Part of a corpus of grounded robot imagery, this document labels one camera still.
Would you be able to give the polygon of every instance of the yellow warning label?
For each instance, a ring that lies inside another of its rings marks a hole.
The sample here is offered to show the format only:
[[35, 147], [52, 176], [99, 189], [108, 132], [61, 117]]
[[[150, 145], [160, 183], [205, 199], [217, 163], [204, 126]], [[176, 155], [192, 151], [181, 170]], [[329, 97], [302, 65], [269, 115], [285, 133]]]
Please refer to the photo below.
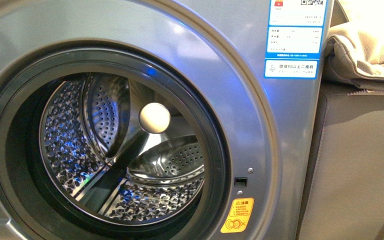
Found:
[[227, 216], [220, 232], [224, 234], [243, 232], [247, 228], [253, 206], [254, 198], [252, 197], [233, 200], [229, 216]]

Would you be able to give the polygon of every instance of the product information label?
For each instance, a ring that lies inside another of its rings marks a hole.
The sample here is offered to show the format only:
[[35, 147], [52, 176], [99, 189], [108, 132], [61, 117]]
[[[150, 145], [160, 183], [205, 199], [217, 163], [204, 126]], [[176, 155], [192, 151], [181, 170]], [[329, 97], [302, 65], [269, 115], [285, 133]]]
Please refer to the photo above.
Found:
[[268, 53], [317, 54], [322, 42], [321, 27], [269, 27]]
[[315, 80], [328, 0], [271, 0], [266, 78]]
[[253, 212], [254, 198], [237, 198], [233, 200], [229, 215], [220, 232], [224, 234], [240, 233], [247, 229]]
[[301, 60], [267, 60], [265, 62], [266, 77], [283, 78], [315, 78], [317, 61]]
[[272, 0], [271, 26], [323, 26], [327, 0]]

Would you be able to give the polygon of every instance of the blue and white label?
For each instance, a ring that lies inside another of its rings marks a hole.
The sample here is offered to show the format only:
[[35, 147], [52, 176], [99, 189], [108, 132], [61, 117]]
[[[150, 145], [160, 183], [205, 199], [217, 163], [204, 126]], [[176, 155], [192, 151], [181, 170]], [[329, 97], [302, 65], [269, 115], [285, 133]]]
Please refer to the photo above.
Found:
[[268, 78], [310, 78], [316, 77], [317, 61], [267, 60], [265, 76]]
[[271, 0], [265, 77], [316, 79], [328, 0]]

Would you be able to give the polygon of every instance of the white ball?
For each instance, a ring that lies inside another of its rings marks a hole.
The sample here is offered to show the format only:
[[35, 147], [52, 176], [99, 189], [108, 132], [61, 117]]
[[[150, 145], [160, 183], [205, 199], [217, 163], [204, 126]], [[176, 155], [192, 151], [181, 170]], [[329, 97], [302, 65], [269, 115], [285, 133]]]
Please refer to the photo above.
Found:
[[169, 127], [170, 118], [169, 110], [156, 102], [147, 104], [139, 113], [140, 126], [150, 134], [164, 132]]

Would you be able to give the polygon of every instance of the silver washing machine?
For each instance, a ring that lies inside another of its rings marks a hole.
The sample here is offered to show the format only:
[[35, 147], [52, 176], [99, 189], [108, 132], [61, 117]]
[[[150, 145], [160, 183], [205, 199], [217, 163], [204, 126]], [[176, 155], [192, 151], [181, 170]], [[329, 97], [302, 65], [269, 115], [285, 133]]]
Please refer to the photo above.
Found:
[[0, 0], [0, 240], [294, 239], [333, 0]]

